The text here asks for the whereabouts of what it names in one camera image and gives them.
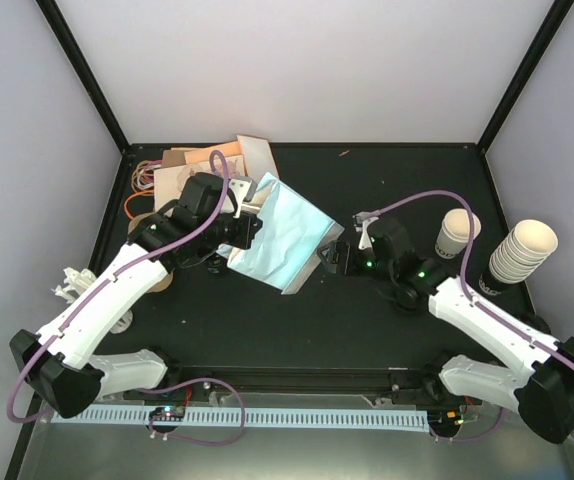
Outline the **light blue paper bag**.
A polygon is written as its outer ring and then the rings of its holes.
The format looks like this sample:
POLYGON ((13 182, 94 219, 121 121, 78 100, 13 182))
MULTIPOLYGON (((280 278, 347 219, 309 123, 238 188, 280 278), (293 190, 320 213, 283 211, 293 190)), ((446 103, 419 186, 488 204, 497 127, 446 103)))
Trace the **light blue paper bag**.
POLYGON ((251 246, 221 245, 217 253, 229 269, 293 295, 320 264, 317 249, 344 228, 270 173, 260 180, 252 204, 262 227, 251 246))

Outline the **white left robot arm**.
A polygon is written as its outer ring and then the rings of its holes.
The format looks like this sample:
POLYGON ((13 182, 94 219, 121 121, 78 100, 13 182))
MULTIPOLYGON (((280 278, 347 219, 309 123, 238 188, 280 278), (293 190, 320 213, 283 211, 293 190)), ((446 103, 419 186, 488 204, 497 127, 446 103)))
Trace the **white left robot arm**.
POLYGON ((123 391, 174 397, 182 376, 156 352, 98 355, 95 350, 123 315, 174 270, 208 258, 222 245, 250 248, 262 222, 243 206, 256 186, 248 177, 191 176, 179 198, 138 223, 110 266, 59 317, 36 333, 14 335, 10 349, 19 380, 63 418, 123 391))

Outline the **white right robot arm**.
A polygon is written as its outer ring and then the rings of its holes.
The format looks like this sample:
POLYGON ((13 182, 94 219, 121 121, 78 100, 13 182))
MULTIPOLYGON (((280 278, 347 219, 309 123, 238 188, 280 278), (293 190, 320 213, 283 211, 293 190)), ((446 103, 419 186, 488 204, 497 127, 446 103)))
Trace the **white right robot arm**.
POLYGON ((400 310, 427 311, 498 359, 493 365, 462 354, 450 358, 422 377, 428 400, 443 403, 454 395, 495 404, 553 444, 574 431, 574 337, 560 341, 478 296, 460 276, 419 255, 394 219, 373 217, 358 243, 334 240, 317 255, 330 273, 387 282, 400 310))

